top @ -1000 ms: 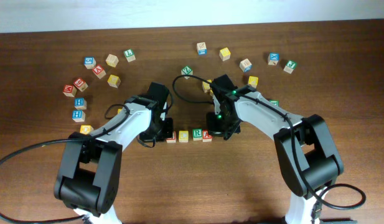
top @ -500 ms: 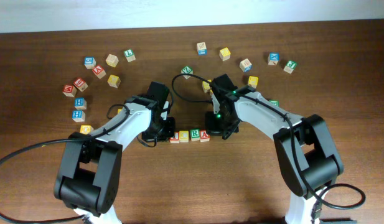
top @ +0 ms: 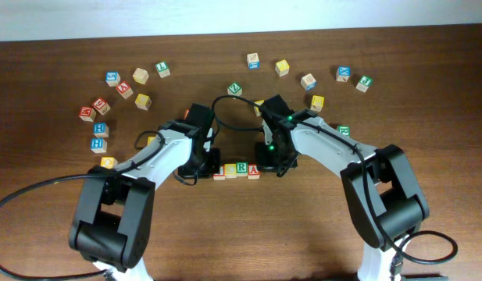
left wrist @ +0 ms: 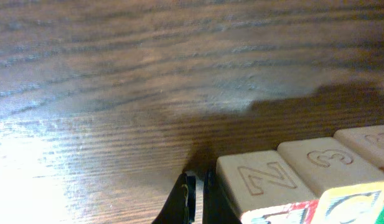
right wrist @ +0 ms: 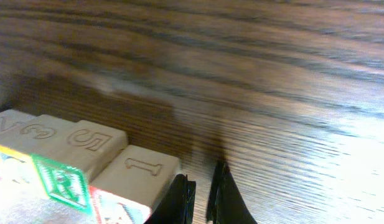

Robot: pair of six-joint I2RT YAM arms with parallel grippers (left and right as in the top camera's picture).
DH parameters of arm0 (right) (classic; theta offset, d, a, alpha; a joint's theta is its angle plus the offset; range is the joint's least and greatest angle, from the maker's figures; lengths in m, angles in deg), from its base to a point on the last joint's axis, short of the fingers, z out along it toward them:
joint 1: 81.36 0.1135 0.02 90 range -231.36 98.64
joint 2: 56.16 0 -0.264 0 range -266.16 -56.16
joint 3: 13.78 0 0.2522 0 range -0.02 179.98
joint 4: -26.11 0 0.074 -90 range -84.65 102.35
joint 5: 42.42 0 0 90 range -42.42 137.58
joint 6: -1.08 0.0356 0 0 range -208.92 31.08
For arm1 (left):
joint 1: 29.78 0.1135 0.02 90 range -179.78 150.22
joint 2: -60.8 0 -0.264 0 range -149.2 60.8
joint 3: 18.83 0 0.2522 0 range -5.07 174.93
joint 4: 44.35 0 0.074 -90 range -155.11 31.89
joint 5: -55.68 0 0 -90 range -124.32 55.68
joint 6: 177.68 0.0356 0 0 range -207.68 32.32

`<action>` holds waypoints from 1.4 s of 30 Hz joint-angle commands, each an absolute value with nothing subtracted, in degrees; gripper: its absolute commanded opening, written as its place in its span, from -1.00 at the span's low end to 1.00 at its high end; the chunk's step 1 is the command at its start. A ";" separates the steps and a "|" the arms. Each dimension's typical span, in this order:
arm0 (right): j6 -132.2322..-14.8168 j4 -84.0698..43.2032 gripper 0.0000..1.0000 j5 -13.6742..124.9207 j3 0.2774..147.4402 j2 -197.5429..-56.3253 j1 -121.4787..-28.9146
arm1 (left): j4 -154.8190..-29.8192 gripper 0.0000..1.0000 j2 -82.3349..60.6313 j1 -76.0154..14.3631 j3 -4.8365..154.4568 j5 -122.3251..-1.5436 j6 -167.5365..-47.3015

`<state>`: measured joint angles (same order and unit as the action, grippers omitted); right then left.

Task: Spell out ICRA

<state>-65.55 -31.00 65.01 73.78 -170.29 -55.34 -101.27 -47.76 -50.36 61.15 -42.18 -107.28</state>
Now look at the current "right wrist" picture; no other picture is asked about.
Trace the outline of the red A letter block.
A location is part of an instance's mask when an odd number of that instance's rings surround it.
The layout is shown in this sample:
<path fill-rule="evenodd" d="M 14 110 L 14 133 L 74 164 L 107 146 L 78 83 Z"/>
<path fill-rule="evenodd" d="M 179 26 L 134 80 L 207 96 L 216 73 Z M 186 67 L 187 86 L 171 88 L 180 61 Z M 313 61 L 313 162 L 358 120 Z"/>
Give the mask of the red A letter block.
<path fill-rule="evenodd" d="M 180 159 L 129 145 L 90 184 L 98 223 L 144 223 L 167 192 Z"/>

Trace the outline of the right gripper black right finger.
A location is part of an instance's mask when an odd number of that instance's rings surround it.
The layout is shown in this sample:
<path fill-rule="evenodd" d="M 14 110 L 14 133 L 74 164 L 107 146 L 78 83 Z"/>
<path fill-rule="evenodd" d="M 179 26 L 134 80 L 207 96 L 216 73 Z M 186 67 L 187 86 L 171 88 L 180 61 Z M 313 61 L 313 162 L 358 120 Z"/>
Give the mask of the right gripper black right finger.
<path fill-rule="evenodd" d="M 205 218 L 213 224 L 257 224 L 225 161 L 215 166 Z"/>

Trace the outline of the green R letter block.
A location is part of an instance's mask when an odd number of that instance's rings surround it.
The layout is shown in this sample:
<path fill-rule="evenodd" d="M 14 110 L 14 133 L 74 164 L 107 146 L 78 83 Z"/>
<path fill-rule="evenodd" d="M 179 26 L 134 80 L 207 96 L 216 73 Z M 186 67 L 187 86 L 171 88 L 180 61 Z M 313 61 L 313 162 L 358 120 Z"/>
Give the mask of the green R letter block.
<path fill-rule="evenodd" d="M 49 198 L 91 214 L 89 183 L 127 145 L 125 131 L 81 120 L 32 158 Z"/>

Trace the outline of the yellow C letter block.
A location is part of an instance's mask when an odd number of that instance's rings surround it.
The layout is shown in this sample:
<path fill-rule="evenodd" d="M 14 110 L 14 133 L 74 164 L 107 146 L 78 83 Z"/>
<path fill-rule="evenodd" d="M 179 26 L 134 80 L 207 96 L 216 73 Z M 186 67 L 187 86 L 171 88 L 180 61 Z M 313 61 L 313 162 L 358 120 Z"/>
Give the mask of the yellow C letter block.
<path fill-rule="evenodd" d="M 27 187 L 39 178 L 32 154 L 42 151 L 49 141 L 74 125 L 73 122 L 43 114 L 0 136 L 0 177 Z"/>

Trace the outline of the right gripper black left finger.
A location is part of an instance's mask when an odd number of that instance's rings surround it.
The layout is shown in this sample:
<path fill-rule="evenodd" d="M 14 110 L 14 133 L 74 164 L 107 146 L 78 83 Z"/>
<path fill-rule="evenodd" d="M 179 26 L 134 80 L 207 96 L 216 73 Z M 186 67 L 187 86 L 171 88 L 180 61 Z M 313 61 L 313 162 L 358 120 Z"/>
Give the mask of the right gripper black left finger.
<path fill-rule="evenodd" d="M 191 224 L 194 216 L 196 181 L 177 174 L 169 190 L 144 224 Z"/>

